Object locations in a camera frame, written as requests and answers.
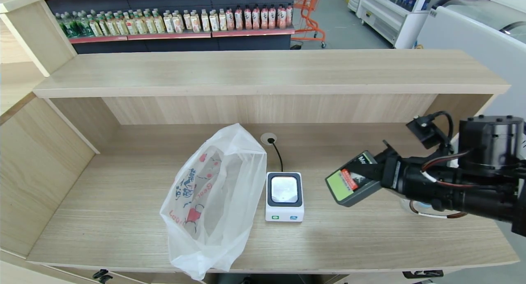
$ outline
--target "wooden countertop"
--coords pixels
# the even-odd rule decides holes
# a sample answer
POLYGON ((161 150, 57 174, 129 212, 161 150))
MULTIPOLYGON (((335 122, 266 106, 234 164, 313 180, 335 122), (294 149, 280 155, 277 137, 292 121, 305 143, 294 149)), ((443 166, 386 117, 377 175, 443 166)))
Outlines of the wooden countertop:
POLYGON ((83 54, 38 97, 500 94, 509 85, 458 50, 218 51, 83 54))
MULTIPOLYGON (((516 256, 496 224, 468 215, 408 213, 381 190, 346 208, 323 179, 353 156, 379 153, 387 139, 402 155, 427 151, 402 123, 244 125, 278 136, 287 171, 303 176, 305 220, 266 222, 262 194, 254 226, 232 272, 350 273, 503 265, 516 256)), ((160 207, 180 166, 221 125, 124 125, 96 155, 47 224, 28 260, 113 271, 169 272, 160 207)), ((278 169, 272 147, 268 170, 278 169)))

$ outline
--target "drawer handle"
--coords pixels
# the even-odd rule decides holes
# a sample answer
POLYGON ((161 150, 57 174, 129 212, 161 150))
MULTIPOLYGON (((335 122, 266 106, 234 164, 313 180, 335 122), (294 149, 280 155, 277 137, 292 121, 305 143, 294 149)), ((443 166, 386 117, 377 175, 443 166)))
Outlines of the drawer handle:
POLYGON ((108 273, 108 270, 100 269, 100 271, 93 274, 94 279, 98 279, 108 273))
POLYGON ((402 272, 406 279, 417 279, 417 278, 438 278, 444 276, 442 270, 429 270, 429 271, 415 271, 413 272, 402 272))
POLYGON ((99 283, 100 284, 105 284, 109 279, 113 279, 113 277, 109 276, 109 275, 104 275, 104 276, 100 277, 99 283))

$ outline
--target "plastic bag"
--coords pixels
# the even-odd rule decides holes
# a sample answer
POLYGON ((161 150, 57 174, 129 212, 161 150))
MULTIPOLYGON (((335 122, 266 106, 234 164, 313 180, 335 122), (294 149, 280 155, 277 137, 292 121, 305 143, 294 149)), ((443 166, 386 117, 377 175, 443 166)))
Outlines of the plastic bag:
POLYGON ((240 124, 217 131, 177 173, 160 215, 174 267, 202 280, 229 271, 245 248, 267 171, 267 153, 240 124))

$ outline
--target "orange shopping cart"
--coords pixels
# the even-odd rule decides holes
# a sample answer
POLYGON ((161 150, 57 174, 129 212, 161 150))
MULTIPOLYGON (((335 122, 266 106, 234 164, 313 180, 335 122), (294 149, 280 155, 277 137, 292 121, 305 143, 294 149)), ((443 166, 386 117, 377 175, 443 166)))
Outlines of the orange shopping cart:
POLYGON ((301 19, 299 29, 295 30, 295 33, 304 32, 303 37, 293 37, 293 40, 307 40, 307 41, 321 41, 321 47, 325 48, 325 31, 319 28, 318 22, 310 18, 310 14, 316 10, 319 0, 294 0, 294 8, 300 10, 301 19), (307 37, 307 33, 314 31, 314 37, 307 37))

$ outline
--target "green bottle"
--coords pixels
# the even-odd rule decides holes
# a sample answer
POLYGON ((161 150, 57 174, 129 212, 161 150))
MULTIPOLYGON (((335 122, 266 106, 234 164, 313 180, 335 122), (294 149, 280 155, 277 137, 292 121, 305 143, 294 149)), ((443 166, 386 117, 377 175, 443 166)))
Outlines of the green bottle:
POLYGON ((90 28, 90 21, 86 18, 83 13, 78 14, 78 23, 82 27, 82 33, 87 37, 94 36, 92 29, 90 28))
POLYGON ((108 26, 106 25, 106 20, 104 20, 104 17, 101 14, 97 14, 97 18, 99 20, 99 27, 102 30, 102 33, 109 37, 111 34, 109 33, 108 26))
POLYGON ((64 23, 64 27, 66 28, 66 36, 67 37, 77 37, 78 34, 73 30, 71 25, 71 18, 66 17, 65 14, 60 14, 60 18, 62 19, 62 22, 64 23))
POLYGON ((67 37, 68 36, 68 32, 67 32, 67 29, 66 29, 66 25, 64 25, 64 21, 62 20, 62 17, 60 16, 59 13, 55 13, 55 18, 57 19, 58 26, 60 27, 60 29, 62 29, 62 31, 64 31, 64 34, 67 37))
POLYGON ((72 37, 81 35, 81 28, 78 26, 77 21, 75 21, 68 12, 64 12, 64 17, 62 17, 62 20, 64 20, 66 28, 72 32, 72 37))

